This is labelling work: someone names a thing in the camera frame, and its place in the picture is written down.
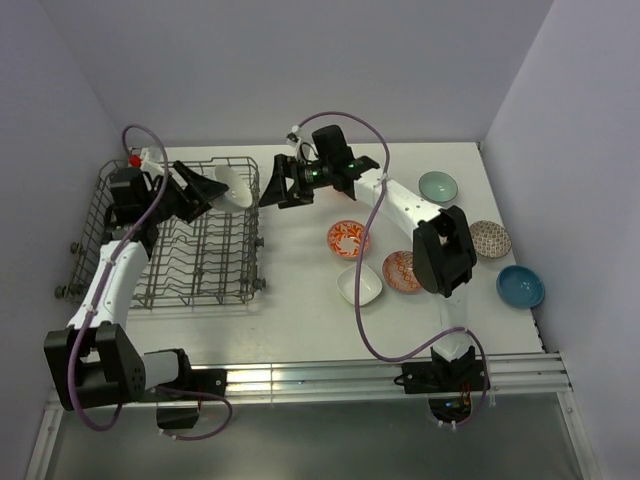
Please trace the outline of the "plain white round bowl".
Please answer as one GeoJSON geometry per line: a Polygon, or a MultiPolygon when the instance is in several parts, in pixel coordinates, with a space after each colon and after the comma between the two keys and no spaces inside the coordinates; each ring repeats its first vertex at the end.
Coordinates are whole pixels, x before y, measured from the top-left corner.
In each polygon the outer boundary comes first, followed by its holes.
{"type": "Polygon", "coordinates": [[[226,213],[238,213],[248,209],[253,204],[253,196],[249,184],[230,166],[218,165],[215,179],[223,183],[228,190],[213,201],[213,208],[226,213]]]}

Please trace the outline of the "brown geometric pattern bowl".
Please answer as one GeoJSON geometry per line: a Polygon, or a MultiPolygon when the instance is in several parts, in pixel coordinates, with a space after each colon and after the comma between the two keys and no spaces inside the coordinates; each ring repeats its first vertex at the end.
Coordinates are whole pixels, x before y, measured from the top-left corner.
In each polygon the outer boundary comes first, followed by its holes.
{"type": "Polygon", "coordinates": [[[511,237],[502,225],[489,220],[479,220],[472,223],[469,230],[477,255],[487,259],[499,259],[510,253],[511,237]]]}

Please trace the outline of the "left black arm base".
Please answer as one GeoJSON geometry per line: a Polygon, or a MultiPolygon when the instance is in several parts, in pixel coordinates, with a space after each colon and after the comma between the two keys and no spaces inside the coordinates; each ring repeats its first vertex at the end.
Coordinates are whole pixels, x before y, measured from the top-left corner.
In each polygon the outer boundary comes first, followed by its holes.
{"type": "Polygon", "coordinates": [[[176,382],[145,392],[140,403],[155,407],[156,425],[161,431],[181,436],[202,436],[214,420],[230,420],[226,405],[227,371],[196,369],[186,384],[176,382]]]}

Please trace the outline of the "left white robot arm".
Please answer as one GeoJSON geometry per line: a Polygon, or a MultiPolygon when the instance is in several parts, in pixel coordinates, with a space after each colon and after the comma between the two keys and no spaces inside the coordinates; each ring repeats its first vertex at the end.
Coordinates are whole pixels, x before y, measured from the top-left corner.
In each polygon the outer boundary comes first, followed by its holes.
{"type": "Polygon", "coordinates": [[[229,189],[180,161],[168,175],[116,169],[108,187],[111,203],[93,280],[67,327],[49,332],[44,341],[59,399],[71,411],[139,401],[158,385],[172,399],[191,394],[195,375],[187,354],[173,348],[142,355],[124,325],[160,224],[172,218],[192,222],[229,189]]]}

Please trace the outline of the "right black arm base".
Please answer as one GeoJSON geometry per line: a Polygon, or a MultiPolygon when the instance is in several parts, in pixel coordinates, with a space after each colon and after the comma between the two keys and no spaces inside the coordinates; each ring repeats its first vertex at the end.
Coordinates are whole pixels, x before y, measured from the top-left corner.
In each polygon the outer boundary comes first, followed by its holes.
{"type": "Polygon", "coordinates": [[[403,363],[401,374],[393,382],[401,386],[405,394],[482,392],[490,387],[482,359],[476,357],[473,346],[452,361],[432,350],[428,361],[403,363]]]}

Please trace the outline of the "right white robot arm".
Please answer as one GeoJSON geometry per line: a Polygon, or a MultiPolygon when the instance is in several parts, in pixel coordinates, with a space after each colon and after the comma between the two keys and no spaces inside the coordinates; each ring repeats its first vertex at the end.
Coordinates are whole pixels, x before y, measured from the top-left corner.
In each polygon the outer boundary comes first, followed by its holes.
{"type": "Polygon", "coordinates": [[[457,206],[434,205],[388,177],[367,156],[357,157],[342,129],[329,125],[312,133],[317,158],[298,152],[274,157],[271,178],[259,205],[280,209],[310,205],[319,188],[332,187],[391,220],[412,241],[412,270],[420,286],[438,297],[442,332],[430,345],[441,358],[433,365],[435,383],[452,390],[468,374],[471,356],[466,285],[477,256],[467,218],[457,206]]]}

